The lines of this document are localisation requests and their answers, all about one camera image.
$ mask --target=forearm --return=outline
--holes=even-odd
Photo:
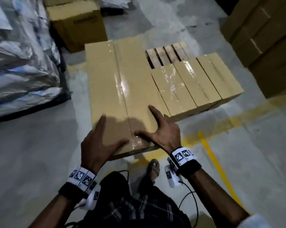
[[[237,227],[249,216],[203,169],[188,180],[217,227]]]
[[[62,195],[55,196],[29,228],[63,227],[76,204]]]

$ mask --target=white wristband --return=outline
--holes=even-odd
[[[97,184],[96,175],[83,167],[76,167],[69,175],[67,182],[79,187],[82,191],[90,195]]]
[[[172,152],[172,155],[175,157],[175,160],[172,160],[171,157],[168,156],[167,161],[174,171],[177,171],[180,166],[184,165],[188,161],[197,160],[197,157],[190,151],[189,148],[186,147],[176,149],[174,152]]]

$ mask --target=black wristband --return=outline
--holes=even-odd
[[[58,193],[76,203],[79,203],[82,199],[87,199],[88,194],[78,188],[76,185],[66,182]]]
[[[189,178],[202,168],[190,149],[185,147],[174,150],[174,152],[169,155],[168,161],[176,174],[181,174],[185,178]]]

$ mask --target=warehouse floor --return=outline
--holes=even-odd
[[[217,52],[245,93],[231,102],[179,122],[183,146],[251,214],[286,228],[286,95],[266,100],[219,31],[226,14],[214,0],[132,0],[123,16],[105,17],[109,39],[141,34],[146,49],[186,41],[195,55]],[[64,54],[72,100],[0,124],[0,227],[27,227],[80,163],[80,142],[91,130],[85,53]],[[170,188],[161,150],[107,162],[99,176],[130,171],[136,194],[147,163],[157,158],[156,185],[177,204],[188,192]],[[198,201],[198,227],[213,227]],[[181,209],[194,220],[189,196]],[[83,218],[77,209],[70,221]]]

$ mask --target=wristband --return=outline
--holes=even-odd
[[[169,155],[167,161],[176,174],[181,174],[185,178],[189,178],[202,167],[197,157],[186,147],[176,149]]]
[[[96,175],[78,166],[69,175],[67,182],[58,193],[79,203],[83,198],[88,198],[96,184]]]

